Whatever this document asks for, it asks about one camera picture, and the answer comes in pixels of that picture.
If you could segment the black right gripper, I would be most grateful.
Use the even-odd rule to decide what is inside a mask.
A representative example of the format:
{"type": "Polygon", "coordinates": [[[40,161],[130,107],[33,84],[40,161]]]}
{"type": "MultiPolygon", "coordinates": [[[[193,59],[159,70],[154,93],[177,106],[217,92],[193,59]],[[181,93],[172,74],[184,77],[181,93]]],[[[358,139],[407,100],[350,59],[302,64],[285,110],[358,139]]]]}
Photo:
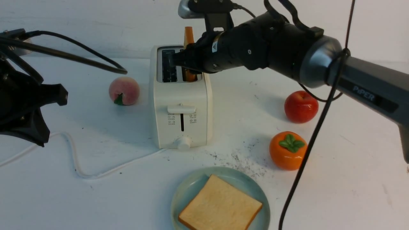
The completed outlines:
{"type": "Polygon", "coordinates": [[[228,31],[205,32],[184,51],[173,54],[173,65],[213,74],[234,67],[256,69],[256,30],[240,25],[228,31]]]}

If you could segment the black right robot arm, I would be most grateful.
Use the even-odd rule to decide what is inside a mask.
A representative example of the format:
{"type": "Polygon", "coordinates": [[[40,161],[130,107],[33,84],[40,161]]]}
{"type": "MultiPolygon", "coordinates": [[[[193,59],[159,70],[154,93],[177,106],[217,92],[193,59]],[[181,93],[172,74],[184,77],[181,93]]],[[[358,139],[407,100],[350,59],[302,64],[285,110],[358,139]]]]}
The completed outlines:
{"type": "MultiPolygon", "coordinates": [[[[309,88],[332,86],[341,66],[340,42],[311,38],[295,25],[273,27],[265,13],[222,33],[206,32],[195,44],[172,54],[169,63],[213,74],[234,67],[270,68],[309,88]]],[[[390,119],[399,127],[408,162],[409,76],[355,57],[346,57],[339,92],[390,119]]]]}

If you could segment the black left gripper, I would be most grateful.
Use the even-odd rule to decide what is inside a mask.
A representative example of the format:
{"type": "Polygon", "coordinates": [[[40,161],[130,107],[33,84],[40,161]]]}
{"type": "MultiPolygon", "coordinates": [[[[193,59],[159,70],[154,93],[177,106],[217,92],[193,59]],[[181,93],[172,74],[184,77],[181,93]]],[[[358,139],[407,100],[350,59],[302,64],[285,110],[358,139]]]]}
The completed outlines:
{"type": "Polygon", "coordinates": [[[42,76],[24,60],[14,63],[22,71],[8,60],[1,60],[0,133],[44,147],[50,130],[40,107],[53,103],[67,105],[68,92],[62,84],[42,84],[42,76]]]}

